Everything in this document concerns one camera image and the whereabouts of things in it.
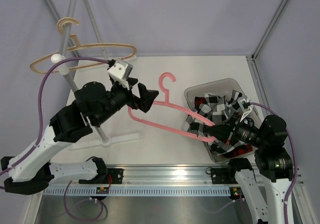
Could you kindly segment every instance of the pink hanger hook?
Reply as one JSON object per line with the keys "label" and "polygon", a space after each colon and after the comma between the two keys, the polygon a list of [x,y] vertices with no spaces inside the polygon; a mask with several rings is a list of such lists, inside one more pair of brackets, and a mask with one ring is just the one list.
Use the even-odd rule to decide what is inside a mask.
{"label": "pink hanger hook", "polygon": [[170,72],[165,72],[159,77],[159,87],[160,90],[164,92],[164,102],[169,103],[169,89],[166,89],[163,83],[165,77],[170,78],[172,82],[176,81],[176,77]]}

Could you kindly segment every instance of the gray wall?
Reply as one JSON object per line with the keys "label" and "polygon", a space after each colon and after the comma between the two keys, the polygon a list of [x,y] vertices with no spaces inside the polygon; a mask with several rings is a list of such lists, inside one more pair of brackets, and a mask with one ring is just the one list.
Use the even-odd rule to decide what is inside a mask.
{"label": "gray wall", "polygon": [[[133,44],[140,56],[183,56],[252,54],[281,0],[89,1],[105,42]],[[53,2],[62,13],[69,0]],[[82,0],[74,17],[80,41],[96,42]]]}
{"label": "gray wall", "polygon": [[[0,0],[0,158],[17,155],[38,135],[37,96],[43,76],[29,65],[59,49],[57,33],[42,0]],[[42,102],[45,124],[66,104],[68,92],[61,76],[49,77]],[[20,223],[27,198],[0,190],[0,199],[1,223]]]}
{"label": "gray wall", "polygon": [[257,59],[271,107],[284,117],[293,135],[315,211],[320,206],[319,7],[320,0],[291,0]]}

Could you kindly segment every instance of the checkered cloth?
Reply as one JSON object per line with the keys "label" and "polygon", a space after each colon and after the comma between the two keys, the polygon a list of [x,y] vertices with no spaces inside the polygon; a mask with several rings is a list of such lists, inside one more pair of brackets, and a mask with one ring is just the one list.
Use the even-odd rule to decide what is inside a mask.
{"label": "checkered cloth", "polygon": [[[225,96],[218,96],[211,93],[204,93],[203,96],[204,97],[194,98],[194,109],[192,111],[197,112],[201,116],[209,119],[214,124],[219,124],[229,119],[235,111],[238,111],[238,109],[240,108],[238,99],[242,97],[243,94],[233,90],[230,101],[227,101]],[[206,125],[203,124],[203,122],[197,120],[196,118],[193,118],[191,115],[188,115],[185,120],[183,129],[189,133],[196,134],[197,136],[211,137],[207,133],[204,133],[205,126]],[[209,145],[211,152],[217,155],[230,153],[237,147],[246,145],[242,141],[230,143],[229,145],[227,145],[217,139],[207,144]]]}

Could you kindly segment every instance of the white table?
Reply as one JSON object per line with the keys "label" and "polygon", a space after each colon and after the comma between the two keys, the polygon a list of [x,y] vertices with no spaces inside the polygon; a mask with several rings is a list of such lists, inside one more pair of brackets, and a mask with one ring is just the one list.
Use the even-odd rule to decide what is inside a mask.
{"label": "white table", "polygon": [[[80,61],[79,65],[88,63]],[[184,90],[196,85],[221,80],[235,79],[244,93],[254,102],[258,102],[257,92],[245,56],[161,56],[138,57],[132,61],[131,77],[138,78],[149,90],[160,90],[159,76],[164,72],[171,72],[176,82],[164,80],[164,86],[170,90],[170,101],[187,107]],[[75,83],[81,88],[88,82],[97,81],[110,89],[111,82],[106,67],[77,70]],[[163,100],[164,94],[157,100]],[[133,93],[139,95],[135,86]],[[72,91],[67,105],[74,100]],[[153,106],[144,114],[134,111],[134,114],[146,120],[181,129],[186,114],[184,112],[162,106]],[[128,115],[128,108],[124,107],[102,126],[108,136],[118,136],[134,132],[143,132],[144,138],[132,142],[114,144],[110,147],[93,147],[81,150],[64,149],[51,161],[58,163],[83,162],[91,156],[103,158],[108,165],[157,165],[157,164],[212,164],[203,143],[175,133],[157,129],[152,126],[136,122]],[[99,140],[96,132],[83,137],[79,142]]]}

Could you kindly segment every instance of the white strip with holes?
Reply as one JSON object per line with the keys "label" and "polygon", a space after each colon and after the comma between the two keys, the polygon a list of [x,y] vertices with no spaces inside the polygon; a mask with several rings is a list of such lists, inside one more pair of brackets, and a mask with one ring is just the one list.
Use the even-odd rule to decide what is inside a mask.
{"label": "white strip with holes", "polygon": [[[49,186],[44,195],[63,196],[65,186]],[[109,193],[96,193],[94,186],[70,186],[67,196],[111,197],[228,197],[229,187],[112,187]]]}

